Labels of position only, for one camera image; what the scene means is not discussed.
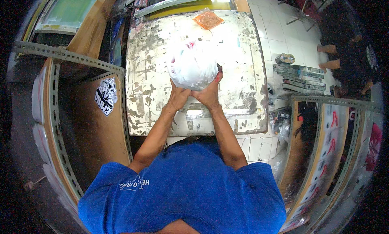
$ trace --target white plastic bag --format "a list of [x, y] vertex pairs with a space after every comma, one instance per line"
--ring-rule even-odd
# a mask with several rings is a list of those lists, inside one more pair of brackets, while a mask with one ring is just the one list
[[177, 87], [201, 91], [216, 77], [216, 58], [209, 42], [185, 42], [169, 55], [168, 72]]

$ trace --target sticker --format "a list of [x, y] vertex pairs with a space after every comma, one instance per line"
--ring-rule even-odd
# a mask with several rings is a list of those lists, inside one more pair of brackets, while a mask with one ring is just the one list
[[117, 101], [115, 77], [101, 80], [100, 86], [96, 89], [95, 102], [105, 116], [112, 112]]
[[336, 147], [338, 136], [339, 136], [339, 128], [326, 133], [323, 142], [323, 147], [320, 154], [320, 160], [328, 157], [333, 153], [337, 153], [336, 149], [339, 149], [339, 147], [338, 148]]
[[324, 129], [332, 130], [339, 127], [340, 106], [325, 104]]
[[300, 205], [295, 211], [294, 213], [292, 214], [292, 217], [291, 219], [294, 219], [300, 215], [304, 215], [309, 209], [310, 207], [312, 206], [312, 203], [313, 202], [308, 202], [306, 204], [302, 204]]
[[308, 188], [308, 191], [305, 193], [303, 200], [301, 200], [301, 204], [305, 203], [311, 199], [313, 199], [318, 194], [318, 184], [311, 184]]
[[323, 175], [327, 173], [328, 160], [324, 159], [317, 163], [316, 171], [312, 177], [311, 184], [317, 182]]
[[286, 231], [286, 230], [291, 230], [295, 227], [298, 227], [298, 226], [301, 226], [303, 225], [305, 222], [307, 222], [307, 218], [305, 217], [302, 217], [302, 218], [297, 218], [297, 219], [294, 219], [294, 220], [290, 220], [289, 222], [285, 222], [281, 229], [279, 230], [279, 232], [283, 232], [283, 231]]

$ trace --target cluttered shelf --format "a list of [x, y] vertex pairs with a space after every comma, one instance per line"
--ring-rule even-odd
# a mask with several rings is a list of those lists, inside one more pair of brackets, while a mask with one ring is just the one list
[[297, 228], [305, 233], [308, 226], [314, 229], [327, 216], [349, 183], [351, 166], [356, 164], [354, 152], [365, 150], [360, 145], [371, 130], [372, 120], [364, 120], [365, 114], [373, 117], [374, 112], [367, 109], [377, 107], [357, 100], [308, 96], [292, 96], [291, 105], [285, 165], [276, 173], [282, 175], [278, 186], [287, 208], [280, 232], [299, 233], [294, 231]]

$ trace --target plastic bag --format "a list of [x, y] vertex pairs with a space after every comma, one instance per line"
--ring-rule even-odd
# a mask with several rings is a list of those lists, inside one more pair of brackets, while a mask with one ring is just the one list
[[290, 126], [291, 123], [289, 120], [285, 120], [282, 125], [280, 125], [279, 133], [277, 134], [279, 141], [286, 141], [289, 143]]
[[170, 54], [168, 72], [177, 87], [201, 91], [216, 77], [216, 58], [209, 42], [186, 42]]
[[209, 8], [205, 8], [197, 15], [193, 20], [201, 27], [206, 30], [211, 30], [212, 28], [220, 25], [224, 20], [212, 11]]
[[272, 79], [267, 80], [269, 105], [274, 105], [275, 100], [282, 93], [282, 86], [276, 85]]
[[281, 174], [286, 164], [286, 151], [287, 145], [277, 152], [276, 156], [273, 159], [269, 160], [269, 165], [271, 165], [271, 171], [273, 172], [275, 183], [279, 183], [281, 179]]
[[276, 112], [270, 113], [270, 127], [273, 133], [277, 136], [280, 142], [289, 143], [290, 133], [290, 107], [283, 107], [278, 109]]

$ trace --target shelf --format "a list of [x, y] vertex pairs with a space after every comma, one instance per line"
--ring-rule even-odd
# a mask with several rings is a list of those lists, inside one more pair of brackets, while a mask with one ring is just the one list
[[[322, 106], [321, 113], [324, 114], [326, 108], [333, 108], [334, 111], [343, 111], [344, 114], [339, 115], [339, 127], [334, 130], [326, 130], [328, 128], [329, 121], [323, 118], [323, 121], [318, 124], [318, 132], [314, 146], [314, 159], [311, 159], [308, 173], [302, 184], [297, 200], [286, 207], [289, 207], [288, 217], [283, 225], [283, 232], [288, 233], [313, 233], [323, 229], [324, 226], [333, 225], [334, 229], [340, 231], [350, 220], [353, 213], [355, 212], [358, 202], [361, 201], [364, 193], [365, 185], [368, 184], [371, 172], [364, 170], [363, 164], [366, 159], [369, 147], [369, 137], [371, 135], [372, 121], [374, 118], [374, 111], [381, 112], [381, 109], [375, 104], [365, 101], [358, 100], [347, 100], [347, 99], [335, 99], [331, 97], [313, 97], [313, 96], [292, 96], [292, 104], [296, 106], [296, 101], [310, 101], [318, 103], [318, 106]], [[345, 160], [345, 164], [342, 169], [339, 169], [340, 159], [342, 157], [344, 144], [346, 141], [347, 128], [348, 128], [348, 112], [349, 108], [356, 108], [354, 130], [351, 139], [351, 145], [348, 150], [348, 155]], [[292, 124], [291, 133], [295, 131], [295, 124]], [[337, 147], [334, 151], [334, 157], [328, 162], [327, 177], [324, 178], [321, 188], [316, 197], [312, 198], [312, 201], [305, 201], [304, 193], [307, 192], [307, 188], [312, 187], [312, 176], [314, 174], [315, 166], [319, 166], [318, 163], [322, 162], [320, 155], [323, 156], [325, 148], [323, 148], [323, 141], [326, 140], [328, 132], [335, 133], [338, 136]], [[325, 195], [330, 187], [335, 174], [340, 171], [340, 175], [337, 179], [334, 189], [331, 191], [330, 196]], [[349, 201], [354, 204], [352, 211], [347, 212], [346, 210], [339, 211], [342, 209], [342, 203]], [[346, 217], [342, 217], [342, 222], [339, 222], [337, 218], [344, 216], [344, 213], [348, 213]], [[310, 219], [309, 225], [302, 225], [302, 221]], [[285, 225], [294, 226], [293, 228], [285, 228]]]
[[[295, 112], [299, 100], [293, 101], [293, 112]], [[294, 202], [286, 206], [290, 209], [285, 225], [294, 222], [298, 223], [300, 219], [306, 220], [307, 218], [310, 218], [310, 210], [317, 205], [320, 199], [328, 191], [342, 157], [348, 127], [349, 107], [322, 103], [318, 103], [317, 107], [318, 123], [312, 157], [299, 193]], [[294, 123], [292, 125], [291, 133], [295, 132], [295, 127], [300, 127], [300, 125]], [[298, 155], [293, 151], [299, 150], [293, 149], [295, 144], [295, 142], [292, 141], [293, 135], [294, 134], [291, 135], [292, 138], [290, 141], [291, 148], [288, 148], [289, 155], [285, 172], [289, 169], [296, 171], [296, 166], [298, 166], [291, 164], [291, 161], [296, 161], [293, 157]], [[294, 178], [289, 177], [288, 179], [284, 177], [282, 179], [283, 183], [280, 184], [280, 188], [282, 189], [284, 186], [290, 184], [291, 180], [293, 181]], [[283, 232], [290, 231], [291, 229], [286, 229], [285, 225], [283, 226]]]
[[328, 217], [331, 216], [334, 209], [333, 207], [344, 200], [342, 197], [345, 195], [346, 187], [350, 185], [351, 180], [353, 179], [352, 176], [355, 176], [355, 173], [362, 168], [364, 163], [363, 160], [366, 158], [368, 149], [363, 149], [361, 146], [368, 138], [368, 132], [371, 132], [372, 129], [373, 119], [370, 117], [370, 114], [371, 113], [366, 110], [356, 109], [350, 149], [337, 184], [332, 190], [329, 198], [324, 201], [317, 210], [315, 210], [315, 212], [312, 212], [311, 224], [304, 228], [303, 233], [312, 233], [315, 231]]
[[[113, 142], [121, 146], [122, 149], [121, 153], [123, 154], [122, 157], [123, 159], [125, 159], [122, 162], [128, 165], [129, 162], [132, 160], [132, 153], [129, 147], [129, 134], [127, 128], [128, 121], [126, 116], [127, 110], [125, 107], [125, 98], [126, 98], [125, 90], [124, 90], [125, 69], [100, 61], [98, 59], [93, 59], [88, 56], [80, 55], [74, 52], [69, 52], [65, 49], [60, 49], [57, 47], [51, 47], [51, 46], [46, 46], [46, 45], [31, 43], [31, 42], [16, 41], [12, 49], [12, 52], [24, 53], [24, 54], [35, 54], [35, 55], [47, 57], [44, 67], [42, 68], [42, 71], [44, 69], [46, 70], [46, 76], [44, 79], [44, 86], [43, 86], [43, 106], [42, 107], [43, 107], [44, 120], [42, 122], [42, 125], [44, 126], [46, 132], [48, 147], [50, 151], [49, 154], [52, 158], [51, 159], [52, 164], [50, 165], [52, 165], [53, 170], [55, 170], [56, 174], [58, 174], [58, 178], [59, 178], [58, 180], [60, 181], [60, 186], [64, 188], [64, 192], [69, 198], [69, 200], [71, 200], [71, 202], [77, 205], [79, 199], [83, 196], [84, 193], [80, 188], [80, 185], [78, 184], [78, 181], [73, 172], [72, 166], [69, 161], [69, 157], [66, 153], [66, 146], [63, 141], [62, 132], [61, 132], [61, 125], [60, 125], [61, 115], [59, 113], [59, 107], [58, 107], [58, 89], [61, 86], [59, 83], [60, 81], [59, 75], [61, 73], [61, 63], [63, 61], [69, 61], [69, 62], [74, 62], [76, 64], [83, 64], [86, 66], [96, 67], [108, 71], [105, 74], [102, 74], [100, 76], [97, 76], [85, 82], [86, 85], [91, 84], [95, 87], [93, 95], [91, 96], [86, 95], [87, 88], [84, 88], [85, 89], [84, 91], [79, 91], [79, 95], [85, 96], [84, 99], [92, 98], [92, 102], [94, 103], [94, 105], [97, 105], [96, 102], [93, 100], [93, 98], [95, 97], [97, 83], [100, 82], [98, 80], [105, 78], [107, 76], [111, 76], [114, 77], [115, 80], [117, 81], [116, 84], [118, 85], [117, 87], [118, 102], [115, 104], [116, 107], [112, 111], [113, 115], [115, 115], [115, 122], [112, 123], [115, 126], [111, 127], [111, 131], [109, 130], [105, 132], [100, 131], [99, 133], [100, 135], [106, 134], [107, 139], [109, 139], [110, 137], [111, 138], [115, 137], [116, 141]], [[93, 103], [88, 102], [86, 103], [86, 106], [92, 105]], [[90, 115], [89, 111], [85, 110], [84, 113], [85, 113], [85, 117], [80, 119], [82, 120], [89, 119], [91, 121], [93, 120], [93, 118], [88, 118], [88, 115]]]

